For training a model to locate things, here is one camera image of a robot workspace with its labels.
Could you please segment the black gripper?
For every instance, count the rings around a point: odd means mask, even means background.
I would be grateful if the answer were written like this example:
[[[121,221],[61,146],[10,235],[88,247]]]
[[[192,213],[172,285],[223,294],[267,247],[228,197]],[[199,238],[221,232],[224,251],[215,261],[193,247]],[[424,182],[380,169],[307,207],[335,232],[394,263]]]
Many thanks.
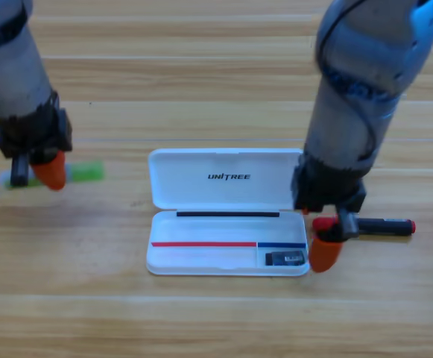
[[[363,177],[367,171],[334,169],[308,154],[299,157],[292,177],[292,200],[295,210],[320,213],[333,206],[338,217],[335,241],[347,241],[359,236],[359,213],[366,197]],[[325,272],[337,262],[342,242],[326,242],[313,237],[309,249],[309,264],[313,272]]]
[[[12,160],[11,186],[28,186],[33,174],[51,190],[64,188],[65,153],[72,150],[72,125],[57,92],[29,115],[0,120],[0,150]]]

